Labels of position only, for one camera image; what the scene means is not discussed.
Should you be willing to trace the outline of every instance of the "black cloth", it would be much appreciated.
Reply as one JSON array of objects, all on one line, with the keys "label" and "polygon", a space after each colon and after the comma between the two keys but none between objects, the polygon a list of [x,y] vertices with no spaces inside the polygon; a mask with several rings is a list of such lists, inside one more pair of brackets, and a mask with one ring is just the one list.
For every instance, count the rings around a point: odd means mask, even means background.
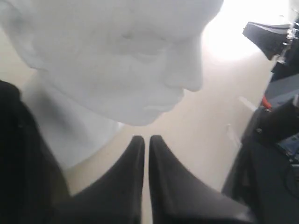
[{"label": "black cloth", "polygon": [[63,175],[20,91],[0,81],[0,223],[40,224],[69,197]]}]

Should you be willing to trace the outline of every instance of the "bright light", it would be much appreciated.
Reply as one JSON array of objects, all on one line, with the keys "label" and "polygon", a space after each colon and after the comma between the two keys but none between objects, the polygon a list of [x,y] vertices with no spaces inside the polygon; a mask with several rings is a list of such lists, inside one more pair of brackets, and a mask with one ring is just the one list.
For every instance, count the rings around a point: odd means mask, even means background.
[{"label": "bright light", "polygon": [[225,0],[221,11],[207,26],[203,43],[221,60],[240,60],[259,52],[242,35],[247,22],[283,24],[288,22],[287,0]]}]

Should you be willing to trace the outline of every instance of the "mannequin lips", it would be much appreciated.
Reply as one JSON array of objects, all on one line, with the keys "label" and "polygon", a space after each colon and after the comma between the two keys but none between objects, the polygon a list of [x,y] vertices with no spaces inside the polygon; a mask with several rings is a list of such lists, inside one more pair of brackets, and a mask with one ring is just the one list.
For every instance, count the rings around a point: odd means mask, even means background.
[{"label": "mannequin lips", "polygon": [[161,111],[161,112],[168,112],[168,111],[171,111],[174,108],[174,106],[175,106],[175,104],[164,105],[164,106],[150,105],[150,106],[146,106],[144,109],[145,110],[156,110],[156,111]]},{"label": "mannequin lips", "polygon": [[149,105],[144,107],[144,110],[155,110],[155,111],[160,111],[160,112],[168,112],[171,111],[176,104],[178,104],[181,100],[183,99],[183,94],[181,97],[177,99],[176,102],[173,103],[165,103],[165,104],[159,104],[159,105]]}]

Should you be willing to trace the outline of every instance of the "mannequin ear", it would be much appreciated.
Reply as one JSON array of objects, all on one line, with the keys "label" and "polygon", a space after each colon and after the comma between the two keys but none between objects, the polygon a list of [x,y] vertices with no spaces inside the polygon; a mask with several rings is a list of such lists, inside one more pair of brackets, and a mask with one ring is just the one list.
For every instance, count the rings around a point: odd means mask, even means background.
[{"label": "mannequin ear", "polygon": [[34,30],[9,0],[0,0],[0,25],[23,61],[31,68],[43,69],[43,62],[33,48]]}]

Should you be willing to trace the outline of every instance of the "red object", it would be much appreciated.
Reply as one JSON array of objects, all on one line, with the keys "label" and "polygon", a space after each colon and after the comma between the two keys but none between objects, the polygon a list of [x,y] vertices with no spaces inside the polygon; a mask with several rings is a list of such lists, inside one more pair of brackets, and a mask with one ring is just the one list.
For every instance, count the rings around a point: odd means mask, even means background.
[{"label": "red object", "polygon": [[264,96],[262,99],[262,105],[266,108],[266,109],[271,109],[272,105],[271,103],[267,100],[267,98]]}]

